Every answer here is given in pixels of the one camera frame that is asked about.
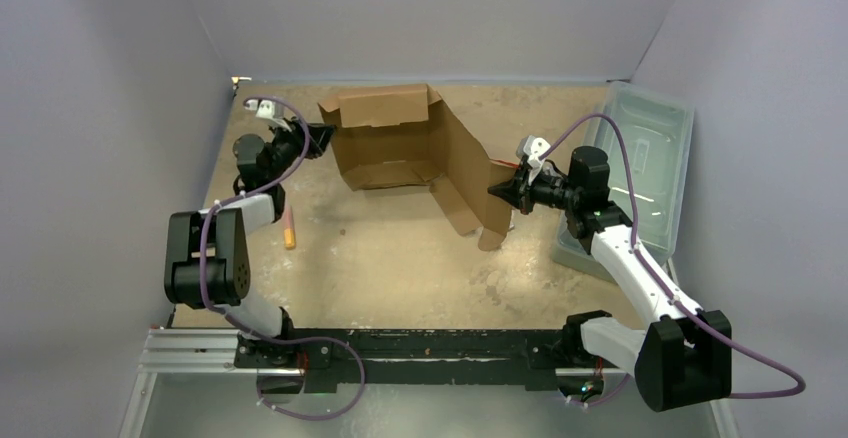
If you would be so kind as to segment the brown cardboard box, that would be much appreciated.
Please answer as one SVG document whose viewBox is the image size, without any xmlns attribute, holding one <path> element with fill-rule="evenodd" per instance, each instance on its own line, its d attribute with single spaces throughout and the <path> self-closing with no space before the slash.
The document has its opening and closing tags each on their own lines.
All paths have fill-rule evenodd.
<svg viewBox="0 0 848 438">
<path fill-rule="evenodd" d="M 347 88 L 318 104 L 337 127 L 331 147 L 339 173 L 353 190 L 425 186 L 460 235 L 479 231 L 482 251 L 497 249 L 510 230 L 512 209 L 488 187 L 518 163 L 505 145 L 483 141 L 428 84 Z"/>
</svg>

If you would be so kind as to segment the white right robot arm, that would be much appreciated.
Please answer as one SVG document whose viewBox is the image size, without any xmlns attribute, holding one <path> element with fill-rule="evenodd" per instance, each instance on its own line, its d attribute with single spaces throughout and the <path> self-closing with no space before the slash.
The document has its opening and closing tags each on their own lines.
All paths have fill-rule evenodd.
<svg viewBox="0 0 848 438">
<path fill-rule="evenodd" d="M 549 143 L 523 139 L 511 179 L 489 193 L 523 214 L 543 205 L 563 211 L 569 233 L 624 292 L 645 327 L 632 330 L 606 312 L 568 318 L 564 357 L 584 365 L 603 358 L 631 376 L 645 404 L 656 412 L 722 399 L 731 391 L 731 350 L 720 338 L 731 325 L 720 311 L 705 311 L 682 292 L 651 255 L 643 254 L 635 223 L 610 199 L 607 154 L 581 146 L 569 170 L 544 158 Z M 699 327 L 709 325 L 720 337 Z"/>
</svg>

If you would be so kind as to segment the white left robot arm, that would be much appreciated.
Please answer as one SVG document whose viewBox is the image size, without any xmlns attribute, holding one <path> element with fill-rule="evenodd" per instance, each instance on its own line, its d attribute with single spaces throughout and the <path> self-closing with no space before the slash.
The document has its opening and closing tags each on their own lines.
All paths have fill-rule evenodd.
<svg viewBox="0 0 848 438">
<path fill-rule="evenodd" d="M 219 314 L 257 340 L 272 366 L 297 357 L 298 340 L 284 308 L 251 289 L 247 237 L 280 221 L 286 194 L 282 178 L 305 159 L 321 157 L 337 128 L 295 121 L 277 128 L 271 140 L 245 134 L 233 144 L 238 175 L 233 197 L 199 211 L 171 215 L 164 267 L 164 292 L 174 305 Z"/>
</svg>

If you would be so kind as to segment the orange marker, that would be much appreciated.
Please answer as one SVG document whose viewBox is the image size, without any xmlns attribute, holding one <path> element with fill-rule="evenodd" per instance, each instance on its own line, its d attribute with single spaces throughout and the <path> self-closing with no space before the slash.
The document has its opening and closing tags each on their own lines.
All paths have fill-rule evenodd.
<svg viewBox="0 0 848 438">
<path fill-rule="evenodd" d="M 286 204 L 283 215 L 283 241 L 287 250 L 293 250 L 297 246 L 296 230 L 292 207 Z"/>
</svg>

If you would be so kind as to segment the red handled adjustable wrench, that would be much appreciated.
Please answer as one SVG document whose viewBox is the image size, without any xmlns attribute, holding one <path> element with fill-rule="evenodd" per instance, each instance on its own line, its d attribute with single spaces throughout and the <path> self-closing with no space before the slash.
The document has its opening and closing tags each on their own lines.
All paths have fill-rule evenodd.
<svg viewBox="0 0 848 438">
<path fill-rule="evenodd" d="M 511 161 L 489 158 L 489 162 L 491 164 L 493 164 L 494 166 L 498 166 L 498 167 L 502 167 L 502 168 L 509 168 L 509 169 L 518 169 L 519 168 L 519 164 L 511 162 Z"/>
</svg>

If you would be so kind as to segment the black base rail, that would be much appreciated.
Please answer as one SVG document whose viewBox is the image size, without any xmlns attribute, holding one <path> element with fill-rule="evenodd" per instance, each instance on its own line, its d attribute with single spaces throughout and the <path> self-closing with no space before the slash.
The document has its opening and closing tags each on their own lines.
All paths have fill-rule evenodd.
<svg viewBox="0 0 848 438">
<path fill-rule="evenodd" d="M 609 362 L 578 353 L 561 329 L 300 328 L 287 344 L 237 337 L 234 365 L 291 372 L 306 393 L 340 384 L 521 386 L 557 391 L 570 371 L 595 377 Z"/>
</svg>

